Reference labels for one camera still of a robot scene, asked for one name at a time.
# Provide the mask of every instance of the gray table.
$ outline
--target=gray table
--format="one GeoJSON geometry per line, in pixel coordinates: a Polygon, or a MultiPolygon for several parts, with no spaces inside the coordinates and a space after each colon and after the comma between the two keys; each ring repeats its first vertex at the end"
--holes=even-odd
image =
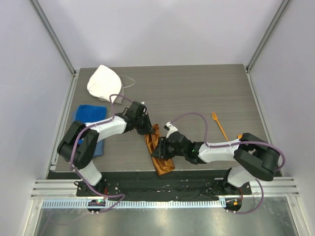
{"type": "MultiPolygon", "coordinates": [[[[70,114],[81,104],[110,105],[92,97],[87,82],[96,68],[80,69],[78,82],[72,100],[70,114]]],[[[163,126],[175,117],[187,112],[201,112],[209,124],[209,142],[224,142],[211,112],[215,111],[229,139],[238,134],[250,132],[266,140],[266,135],[252,95],[243,65],[188,65],[188,66],[146,66],[116,67],[118,75],[126,75],[136,81],[126,88],[125,96],[131,100],[145,101],[152,124],[158,123],[162,135],[163,126]]],[[[125,86],[131,80],[122,77],[125,86]]],[[[129,107],[129,102],[116,105],[121,112],[129,107]]],[[[72,117],[67,120],[66,129],[72,117]]],[[[187,116],[175,125],[182,134],[192,141],[203,141],[205,125],[198,116],[187,116]]],[[[227,169],[235,163],[220,161],[206,165],[193,165],[183,157],[174,157],[176,170],[227,169]]],[[[100,171],[154,171],[144,138],[136,131],[109,137],[105,140],[104,156],[94,158],[100,171]]],[[[63,158],[58,158],[57,172],[68,172],[63,158]]]]}

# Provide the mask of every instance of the brown cloth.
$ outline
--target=brown cloth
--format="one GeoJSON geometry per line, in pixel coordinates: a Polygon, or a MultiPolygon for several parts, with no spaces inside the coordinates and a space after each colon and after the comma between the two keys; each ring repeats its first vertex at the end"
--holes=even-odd
{"type": "MultiPolygon", "coordinates": [[[[152,128],[155,131],[155,134],[146,134],[144,136],[150,154],[158,146],[158,139],[159,137],[161,137],[158,124],[154,124],[152,128]]],[[[163,160],[163,159],[157,159],[155,157],[151,157],[151,158],[152,158],[154,168],[156,169],[157,174],[159,176],[166,174],[168,172],[171,172],[172,170],[175,169],[172,159],[163,160]]]]}

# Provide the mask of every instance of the plastic fork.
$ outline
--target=plastic fork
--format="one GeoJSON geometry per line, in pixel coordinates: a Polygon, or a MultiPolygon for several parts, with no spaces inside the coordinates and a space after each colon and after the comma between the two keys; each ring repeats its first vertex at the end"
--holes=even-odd
{"type": "Polygon", "coordinates": [[[222,134],[224,135],[225,139],[228,141],[228,138],[227,138],[227,136],[225,134],[225,131],[223,130],[222,126],[220,125],[220,122],[218,120],[217,114],[215,112],[212,112],[212,119],[214,119],[218,123],[218,126],[219,126],[222,134]]]}

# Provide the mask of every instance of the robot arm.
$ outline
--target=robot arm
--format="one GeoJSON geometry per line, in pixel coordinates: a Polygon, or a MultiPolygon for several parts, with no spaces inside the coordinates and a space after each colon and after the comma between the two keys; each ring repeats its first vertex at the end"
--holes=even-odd
{"type": "Polygon", "coordinates": [[[262,145],[242,144],[242,141],[264,142],[252,134],[243,134],[240,139],[230,142],[205,144],[190,141],[170,123],[164,128],[168,133],[166,137],[160,138],[159,146],[152,153],[153,157],[170,159],[174,156],[183,156],[192,164],[213,161],[236,161],[240,164],[227,171],[221,186],[215,186],[215,188],[223,188],[227,194],[233,193],[255,178],[264,181],[273,180],[280,155],[262,145]]]}
{"type": "Polygon", "coordinates": [[[75,151],[73,166],[90,185],[94,186],[96,190],[103,191],[102,186],[98,186],[102,175],[92,161],[97,142],[112,135],[126,133],[133,129],[136,129],[141,135],[154,133],[146,110],[144,104],[134,101],[123,113],[115,114],[114,118],[85,124],[75,121],[60,142],[57,152],[67,162],[70,162],[71,153],[78,134],[87,126],[92,126],[81,136],[82,141],[75,151]]]}

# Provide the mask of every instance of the blue towel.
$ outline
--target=blue towel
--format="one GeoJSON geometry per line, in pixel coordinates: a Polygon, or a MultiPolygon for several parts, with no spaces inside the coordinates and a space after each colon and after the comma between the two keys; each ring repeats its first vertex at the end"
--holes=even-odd
{"type": "MultiPolygon", "coordinates": [[[[79,120],[83,123],[96,122],[105,119],[107,113],[106,107],[80,105],[77,111],[72,114],[72,120],[79,120]]],[[[96,144],[96,148],[93,156],[102,156],[104,150],[104,140],[99,141],[96,144]]]]}

